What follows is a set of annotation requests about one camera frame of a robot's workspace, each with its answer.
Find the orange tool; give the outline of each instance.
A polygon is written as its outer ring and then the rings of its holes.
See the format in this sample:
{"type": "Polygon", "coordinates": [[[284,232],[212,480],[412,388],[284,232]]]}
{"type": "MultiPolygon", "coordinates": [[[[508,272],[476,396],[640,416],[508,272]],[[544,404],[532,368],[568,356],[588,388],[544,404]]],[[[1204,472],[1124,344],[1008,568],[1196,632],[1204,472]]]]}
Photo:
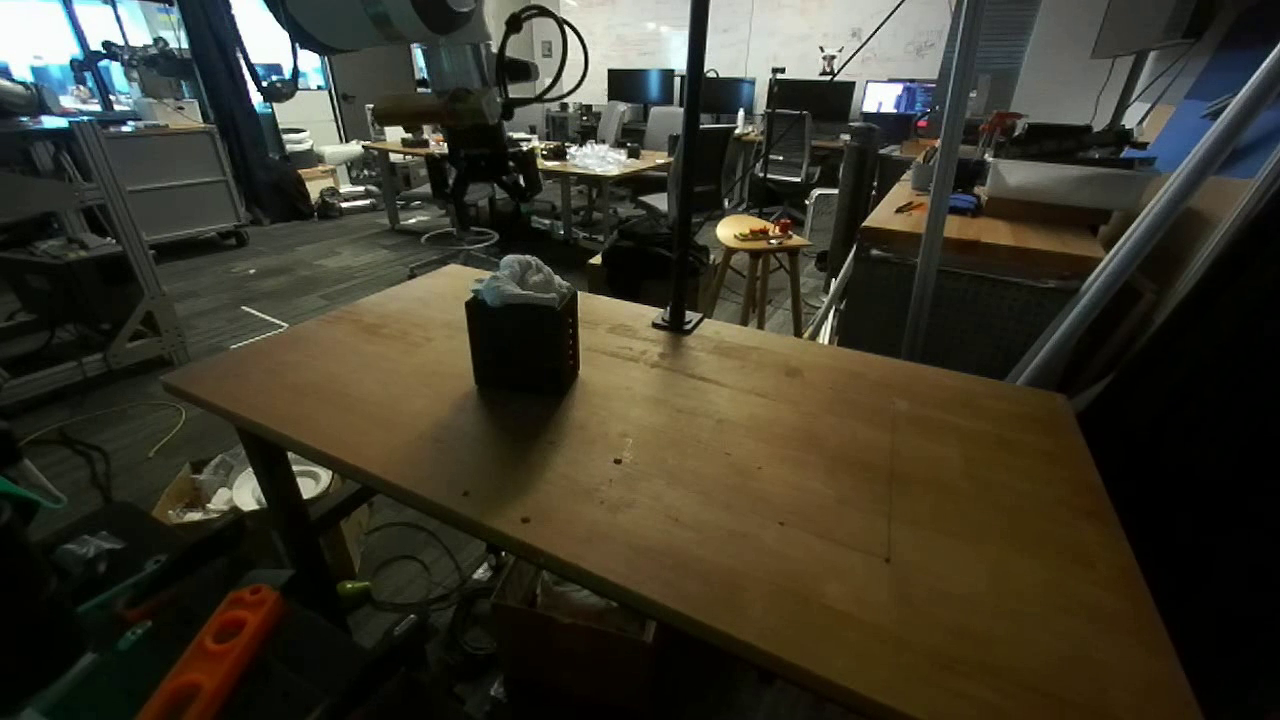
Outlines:
{"type": "Polygon", "coordinates": [[[204,620],[184,656],[140,708],[140,720],[212,720],[272,636],[284,596],[244,584],[204,620]]]}

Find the black container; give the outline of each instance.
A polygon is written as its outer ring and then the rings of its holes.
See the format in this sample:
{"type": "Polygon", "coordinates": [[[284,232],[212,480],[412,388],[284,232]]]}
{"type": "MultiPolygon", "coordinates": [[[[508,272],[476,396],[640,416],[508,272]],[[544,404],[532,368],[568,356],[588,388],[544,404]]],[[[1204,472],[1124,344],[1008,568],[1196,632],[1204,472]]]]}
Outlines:
{"type": "Polygon", "coordinates": [[[576,296],[564,308],[468,300],[472,372],[480,388],[564,392],[576,380],[576,296]]]}
{"type": "Polygon", "coordinates": [[[80,620],[16,512],[0,500],[0,716],[64,676],[80,652],[80,620]]]}

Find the stool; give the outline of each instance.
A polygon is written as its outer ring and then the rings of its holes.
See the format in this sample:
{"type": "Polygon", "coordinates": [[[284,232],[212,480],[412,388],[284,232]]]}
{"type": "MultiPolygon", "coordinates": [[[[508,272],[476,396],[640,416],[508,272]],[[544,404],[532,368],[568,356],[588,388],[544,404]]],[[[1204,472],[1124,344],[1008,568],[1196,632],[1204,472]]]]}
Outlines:
{"type": "Polygon", "coordinates": [[[792,328],[800,336],[800,248],[808,248],[804,236],[784,236],[772,220],[760,216],[724,216],[716,224],[716,244],[720,244],[720,272],[712,280],[704,316],[716,312],[724,276],[732,260],[744,252],[748,256],[748,288],[744,288],[744,312],[740,324],[756,320],[764,328],[764,308],[768,308],[768,276],[788,272],[792,280],[792,328]]]}

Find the table leg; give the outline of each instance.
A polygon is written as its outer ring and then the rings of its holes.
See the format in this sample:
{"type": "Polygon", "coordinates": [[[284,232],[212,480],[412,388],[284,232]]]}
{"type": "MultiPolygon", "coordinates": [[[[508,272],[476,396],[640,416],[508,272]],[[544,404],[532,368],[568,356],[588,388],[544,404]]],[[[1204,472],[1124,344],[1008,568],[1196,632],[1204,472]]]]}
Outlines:
{"type": "Polygon", "coordinates": [[[768,316],[768,276],[772,276],[772,252],[760,252],[756,328],[764,328],[764,316],[768,316]]]}
{"type": "Polygon", "coordinates": [[[560,176],[560,232],[572,240],[572,176],[560,176]]]}
{"type": "Polygon", "coordinates": [[[760,272],[760,252],[748,252],[748,284],[744,284],[744,312],[740,312],[740,324],[752,320],[752,308],[756,308],[756,272],[760,272]]]}
{"type": "Polygon", "coordinates": [[[612,184],[608,180],[600,180],[600,236],[604,236],[604,244],[616,236],[616,204],[612,204],[612,184]]]}
{"type": "Polygon", "coordinates": [[[388,228],[400,228],[400,176],[396,176],[392,152],[376,152],[376,168],[380,168],[380,196],[388,208],[388,228]]]}
{"type": "Polygon", "coordinates": [[[716,304],[720,304],[720,288],[724,288],[728,264],[732,264],[732,248],[720,252],[720,272],[716,272],[716,280],[712,280],[712,288],[708,288],[704,316],[712,316],[716,304]]]}
{"type": "Polygon", "coordinates": [[[296,492],[296,476],[288,464],[288,452],[256,432],[240,428],[244,456],[256,472],[256,484],[264,488],[268,512],[276,520],[276,536],[284,544],[284,556],[296,572],[300,600],[328,616],[332,624],[344,624],[332,568],[324,560],[320,536],[312,528],[308,504],[296,492]]]}
{"type": "Polygon", "coordinates": [[[788,252],[788,276],[792,276],[792,332],[800,336],[800,252],[788,252]]]}

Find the table surface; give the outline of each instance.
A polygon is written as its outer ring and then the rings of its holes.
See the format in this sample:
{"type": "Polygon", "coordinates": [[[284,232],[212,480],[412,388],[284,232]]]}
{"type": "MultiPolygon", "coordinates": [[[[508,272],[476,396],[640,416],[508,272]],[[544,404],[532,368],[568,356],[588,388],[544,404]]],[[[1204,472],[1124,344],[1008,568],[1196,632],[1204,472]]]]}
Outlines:
{"type": "Polygon", "coordinates": [[[1196,716],[1064,396],[604,296],[568,396],[476,392],[472,284],[164,388],[848,704],[1196,716]]]}
{"type": "Polygon", "coordinates": [[[620,160],[620,164],[568,164],[568,160],[544,160],[544,156],[536,160],[536,168],[548,176],[596,176],[596,180],[660,172],[668,164],[672,164],[668,152],[640,152],[636,160],[620,160]]]}
{"type": "MultiPolygon", "coordinates": [[[[860,240],[916,256],[924,220],[928,196],[900,180],[868,212],[860,240]]],[[[1088,224],[1004,216],[948,216],[944,248],[964,268],[1028,280],[1084,280],[1104,260],[1104,244],[1088,224]]]]}
{"type": "MultiPolygon", "coordinates": [[[[368,144],[372,152],[392,152],[392,156],[444,156],[440,148],[404,148],[404,144],[368,144]]],[[[620,176],[640,176],[640,172],[660,172],[668,168],[672,156],[668,152],[640,152],[636,160],[620,160],[620,164],[568,164],[568,160],[536,160],[540,172],[548,176],[596,176],[596,180],[620,180],[620,176]]]]}
{"type": "Polygon", "coordinates": [[[720,216],[716,244],[724,244],[732,252],[792,252],[792,248],[808,248],[808,240],[800,232],[784,236],[764,216],[720,216]]]}

